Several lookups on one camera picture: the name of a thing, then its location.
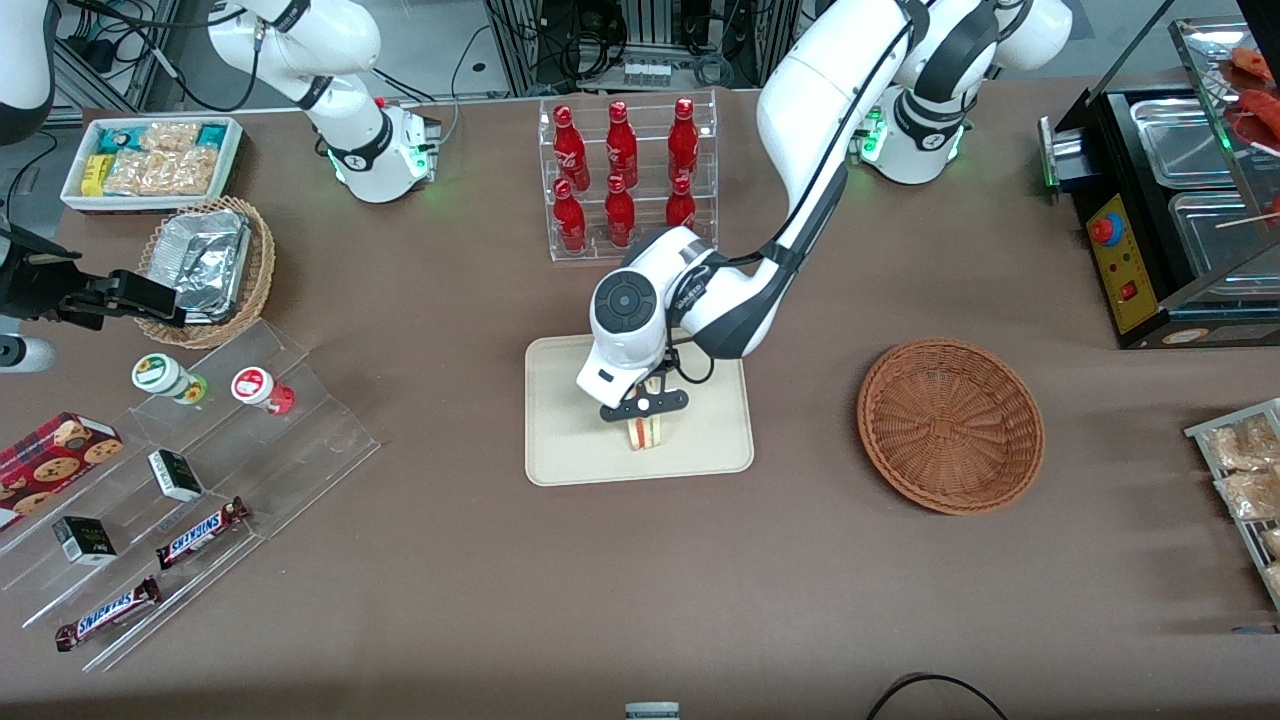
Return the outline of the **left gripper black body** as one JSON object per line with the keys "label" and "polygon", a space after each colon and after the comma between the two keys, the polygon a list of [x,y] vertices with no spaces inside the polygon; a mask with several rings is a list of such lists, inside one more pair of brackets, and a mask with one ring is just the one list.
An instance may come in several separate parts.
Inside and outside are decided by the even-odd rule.
{"label": "left gripper black body", "polygon": [[684,389],[650,392],[637,389],[634,396],[622,400],[617,407],[600,407],[603,421],[627,421],[676,413],[689,406],[689,393]]}

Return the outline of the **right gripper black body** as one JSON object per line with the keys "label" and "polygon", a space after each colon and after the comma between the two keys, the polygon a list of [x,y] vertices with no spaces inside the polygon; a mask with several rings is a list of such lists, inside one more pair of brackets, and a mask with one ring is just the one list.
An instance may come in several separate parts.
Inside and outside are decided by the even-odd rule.
{"label": "right gripper black body", "polygon": [[1,314],[18,320],[72,322],[63,301],[84,286],[76,261],[82,252],[64,249],[19,225],[4,225],[8,251],[1,268]]}

